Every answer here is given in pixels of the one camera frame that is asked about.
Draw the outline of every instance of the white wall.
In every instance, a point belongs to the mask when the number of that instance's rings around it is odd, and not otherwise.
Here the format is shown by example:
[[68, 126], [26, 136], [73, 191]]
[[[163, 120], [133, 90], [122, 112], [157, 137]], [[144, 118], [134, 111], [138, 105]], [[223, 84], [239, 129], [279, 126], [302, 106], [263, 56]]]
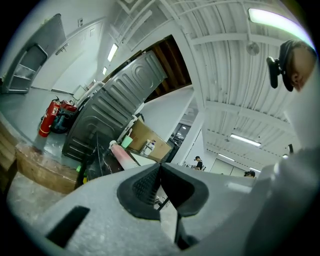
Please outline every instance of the white wall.
[[[227, 163], [226, 161], [220, 160], [218, 158], [215, 159], [214, 164], [210, 170], [210, 173], [213, 174], [224, 174], [236, 177], [244, 177], [245, 170], [242, 168], [238, 168], [232, 164]], [[259, 176], [260, 172], [255, 172], [255, 177]]]
[[140, 111], [144, 123], [167, 142], [193, 96], [194, 89], [187, 86], [147, 102]]
[[238, 167], [233, 167], [232, 172], [231, 172], [231, 176], [237, 176], [237, 177], [243, 177], [245, 175], [245, 171], [238, 168]]
[[205, 150], [202, 130], [199, 132], [199, 135], [196, 138], [189, 154], [185, 158], [185, 162], [188, 165], [195, 165], [196, 162], [194, 161], [194, 159], [196, 156], [199, 156], [201, 158], [203, 165], [206, 167], [204, 171], [210, 172], [216, 158], [211, 153], [208, 153]]
[[224, 161], [216, 159], [214, 161], [214, 164], [212, 166], [210, 173], [230, 175], [232, 172], [232, 169], [233, 169], [233, 166], [231, 164], [228, 164]]
[[[52, 18], [55, 14], [61, 14], [62, 26], [68, 41], [74, 34], [94, 21], [104, 19], [103, 22], [106, 23], [107, 19], [105, 17], [112, 20], [114, 5], [114, 0], [43, 0], [26, 17], [11, 39], [2, 58], [0, 75], [2, 76], [8, 70], [19, 50], [46, 19]], [[83, 18], [83, 26], [78, 28], [78, 19], [80, 18]], [[75, 47], [74, 44], [70, 44], [66, 50], [72, 52], [72, 55], [62, 52], [58, 56], [54, 54], [49, 58], [41, 68], [32, 86], [51, 89], [58, 82], [56, 86], [58, 90], [72, 92], [74, 90], [74, 86], [71, 86], [72, 78], [76, 80], [74, 84], [84, 85], [84, 83], [88, 83], [97, 72], [101, 28], [102, 23], [95, 30], [96, 36], [92, 38], [89, 38], [89, 33], [87, 33], [86, 38], [83, 36], [82, 41], [79, 42], [82, 47]]]

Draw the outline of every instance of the man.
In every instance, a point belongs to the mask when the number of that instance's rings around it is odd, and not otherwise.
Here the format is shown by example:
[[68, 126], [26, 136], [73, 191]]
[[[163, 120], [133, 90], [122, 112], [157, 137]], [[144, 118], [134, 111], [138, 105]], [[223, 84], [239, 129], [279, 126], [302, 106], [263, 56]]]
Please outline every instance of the man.
[[317, 53], [301, 40], [289, 40], [280, 46], [279, 59], [268, 57], [270, 82], [278, 86], [282, 75], [288, 91], [298, 92], [285, 107], [290, 122], [303, 149], [320, 146], [320, 65]]
[[256, 176], [256, 173], [253, 170], [244, 172], [244, 177], [254, 178], [255, 176]]
[[270, 81], [273, 88], [278, 87], [278, 75], [282, 75], [284, 86], [289, 92], [298, 92], [305, 86], [314, 70], [316, 51], [301, 40], [288, 40], [280, 46], [279, 59], [268, 57]]
[[201, 170], [202, 169], [202, 166], [203, 166], [203, 163], [202, 163], [202, 160], [200, 159], [200, 156], [196, 156], [194, 161], [197, 161], [198, 163], [196, 164], [196, 167], [194, 168], [195, 170]]

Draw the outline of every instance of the wooden board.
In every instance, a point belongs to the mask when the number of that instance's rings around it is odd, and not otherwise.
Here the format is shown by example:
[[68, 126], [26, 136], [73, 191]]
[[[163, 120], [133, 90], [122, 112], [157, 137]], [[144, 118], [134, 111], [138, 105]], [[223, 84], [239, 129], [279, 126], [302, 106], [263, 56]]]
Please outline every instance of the wooden board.
[[75, 189], [78, 173], [26, 144], [16, 146], [17, 169], [30, 180], [63, 194]]

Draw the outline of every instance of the fire extinguisher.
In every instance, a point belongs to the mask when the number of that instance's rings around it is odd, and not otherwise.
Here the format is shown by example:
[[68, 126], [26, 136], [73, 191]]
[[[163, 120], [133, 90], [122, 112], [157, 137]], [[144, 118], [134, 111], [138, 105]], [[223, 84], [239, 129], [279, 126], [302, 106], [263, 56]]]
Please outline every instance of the fire extinguisher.
[[50, 127], [57, 116], [59, 108], [60, 108], [60, 100], [58, 97], [56, 97], [56, 99], [51, 101], [49, 107], [45, 112], [45, 115], [43, 116], [40, 129], [39, 129], [40, 136], [47, 137], [49, 135]]

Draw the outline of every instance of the fluorescent light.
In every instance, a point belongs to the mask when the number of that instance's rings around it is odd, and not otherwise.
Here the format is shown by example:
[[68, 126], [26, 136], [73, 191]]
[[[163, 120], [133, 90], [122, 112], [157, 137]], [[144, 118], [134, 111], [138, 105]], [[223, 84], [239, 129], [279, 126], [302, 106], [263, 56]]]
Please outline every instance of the fluorescent light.
[[115, 43], [112, 45], [111, 47], [111, 50], [109, 52], [109, 55], [108, 55], [108, 61], [111, 62], [112, 58], [114, 57], [116, 51], [118, 50], [118, 45], [116, 45]]
[[235, 134], [231, 134], [230, 137], [234, 138], [234, 139], [237, 139], [239, 141], [242, 141], [242, 142], [249, 143], [249, 144], [254, 145], [256, 147], [261, 146], [261, 143], [259, 143], [259, 142], [256, 142], [254, 140], [251, 140], [251, 139], [248, 139], [248, 138], [244, 138], [244, 137], [241, 137], [241, 136], [238, 136], [238, 135], [235, 135]]
[[255, 169], [255, 168], [249, 167], [249, 169], [250, 169], [250, 170], [252, 170], [252, 171], [256, 171], [256, 172], [261, 173], [261, 171], [260, 171], [260, 170], [257, 170], [257, 169]]
[[232, 158], [230, 158], [230, 157], [227, 157], [227, 156], [225, 156], [225, 155], [223, 155], [223, 154], [218, 154], [219, 156], [221, 156], [221, 157], [223, 157], [223, 158], [226, 158], [226, 159], [229, 159], [229, 160], [231, 160], [231, 161], [234, 161], [234, 159], [232, 159]]
[[313, 49], [315, 49], [315, 46], [312, 43], [307, 32], [301, 26], [294, 23], [292, 20], [266, 10], [250, 8], [248, 12], [250, 20], [253, 23], [269, 25], [277, 29], [284, 30], [301, 39], [302, 41], [306, 42]]

